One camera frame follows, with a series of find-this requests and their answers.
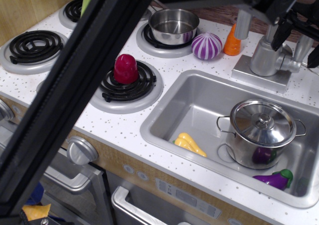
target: purple striped garlic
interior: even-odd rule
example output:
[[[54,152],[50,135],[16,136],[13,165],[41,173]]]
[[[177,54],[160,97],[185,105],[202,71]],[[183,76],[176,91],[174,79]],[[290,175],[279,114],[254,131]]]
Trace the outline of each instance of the purple striped garlic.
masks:
[[[200,59],[212,59],[221,52],[222,48],[220,38],[210,32],[196,36],[191,43],[194,55]]]

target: pot lid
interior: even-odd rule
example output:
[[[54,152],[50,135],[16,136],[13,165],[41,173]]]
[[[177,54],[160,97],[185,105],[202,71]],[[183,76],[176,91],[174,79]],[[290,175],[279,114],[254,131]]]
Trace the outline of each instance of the pot lid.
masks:
[[[296,135],[296,124],[279,105],[254,99],[238,103],[231,111],[230,122],[237,134],[257,145],[280,147]]]

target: pot handle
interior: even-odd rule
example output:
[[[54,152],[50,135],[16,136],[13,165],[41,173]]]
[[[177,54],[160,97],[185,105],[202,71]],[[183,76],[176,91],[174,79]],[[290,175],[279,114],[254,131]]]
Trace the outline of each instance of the pot handle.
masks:
[[[233,135],[236,137],[236,134],[235,134],[235,133],[222,130],[222,129],[219,127],[219,125],[218,125],[218,120],[219,120],[220,118],[230,118],[230,116],[219,116],[219,117],[217,118],[216,125],[217,125],[217,128],[219,129],[219,131],[220,131],[220,132],[224,132],[224,133],[233,134]]]
[[[295,137],[299,137],[299,136],[304,136],[304,135],[306,135],[307,134],[307,129],[306,129],[306,127],[305,127],[305,124],[300,120],[300,119],[295,119],[296,121],[299,121],[302,125],[303,125],[303,127],[305,128],[305,133],[304,134],[297,134]]]

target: yellow banana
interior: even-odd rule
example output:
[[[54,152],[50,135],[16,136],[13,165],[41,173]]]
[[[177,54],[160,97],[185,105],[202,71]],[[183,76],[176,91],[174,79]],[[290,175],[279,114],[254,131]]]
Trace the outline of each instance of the yellow banana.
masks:
[[[190,144],[183,138],[177,138],[174,141],[174,144],[176,144],[177,146],[180,146],[182,148],[188,149],[194,153],[196,153],[196,151],[190,146]]]
[[[201,150],[201,148],[196,144],[193,138],[188,133],[180,133],[178,138],[182,138],[188,142],[188,144],[195,150],[196,153],[201,156],[207,157],[207,154]]]

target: wooden backsplash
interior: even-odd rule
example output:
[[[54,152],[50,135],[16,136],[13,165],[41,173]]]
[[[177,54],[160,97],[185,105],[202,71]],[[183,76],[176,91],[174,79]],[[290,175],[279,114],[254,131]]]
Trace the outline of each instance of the wooden backsplash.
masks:
[[[0,0],[0,46],[72,0]]]
[[[315,0],[297,0],[300,3],[311,4]],[[222,23],[226,25],[233,25],[236,23],[238,9],[233,6],[221,6],[221,7],[210,7],[210,8],[199,8],[199,9],[192,9],[199,18],[210,20],[217,23]],[[268,25],[262,22],[259,19],[253,18],[251,23],[250,30],[253,32],[265,34],[267,31]],[[296,42],[300,37],[300,33],[296,31],[292,31],[291,35],[289,36],[288,40]]]

